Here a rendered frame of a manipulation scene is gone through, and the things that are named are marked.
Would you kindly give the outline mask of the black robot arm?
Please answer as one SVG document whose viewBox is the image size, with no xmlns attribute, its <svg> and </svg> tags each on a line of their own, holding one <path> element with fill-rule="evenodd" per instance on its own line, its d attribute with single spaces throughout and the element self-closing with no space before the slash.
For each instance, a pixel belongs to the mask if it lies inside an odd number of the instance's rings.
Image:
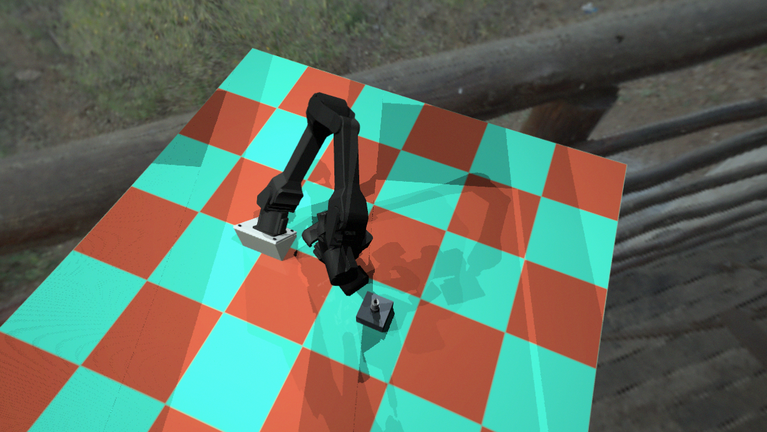
<svg viewBox="0 0 767 432">
<path fill-rule="evenodd" d="M 320 92 L 309 99 L 306 119 L 284 171 L 257 195 L 261 210 L 253 228 L 271 237 L 287 233 L 288 214 L 304 197 L 301 183 L 322 144 L 334 133 L 334 192 L 328 211 L 317 214 L 317 236 L 332 286 L 344 286 L 359 276 L 355 260 L 373 240 L 366 230 L 367 201 L 359 185 L 360 123 L 346 100 Z"/>
</svg>

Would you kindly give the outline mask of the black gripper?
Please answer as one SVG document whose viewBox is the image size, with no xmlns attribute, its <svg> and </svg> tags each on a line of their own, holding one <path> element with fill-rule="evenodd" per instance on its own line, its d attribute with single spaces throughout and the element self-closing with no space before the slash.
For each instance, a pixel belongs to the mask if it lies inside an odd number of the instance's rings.
<svg viewBox="0 0 767 432">
<path fill-rule="evenodd" d="M 318 241 L 317 236 L 317 227 L 319 222 L 316 222 L 314 225 L 311 225 L 302 233 L 302 240 L 305 241 L 305 243 L 308 245 L 308 247 L 312 247 L 312 243 L 316 243 Z M 316 255 L 316 257 L 321 261 L 321 263 L 324 263 L 323 254 L 324 251 L 321 250 L 319 246 L 319 242 L 314 245 L 313 253 Z M 345 296 L 352 296 L 352 294 L 355 293 L 355 291 L 360 290 L 365 284 L 369 283 L 369 276 L 361 266 L 358 266 L 357 269 L 359 276 L 354 280 L 351 281 L 349 284 L 345 284 L 344 286 L 339 286 L 342 291 L 345 293 Z"/>
</svg>

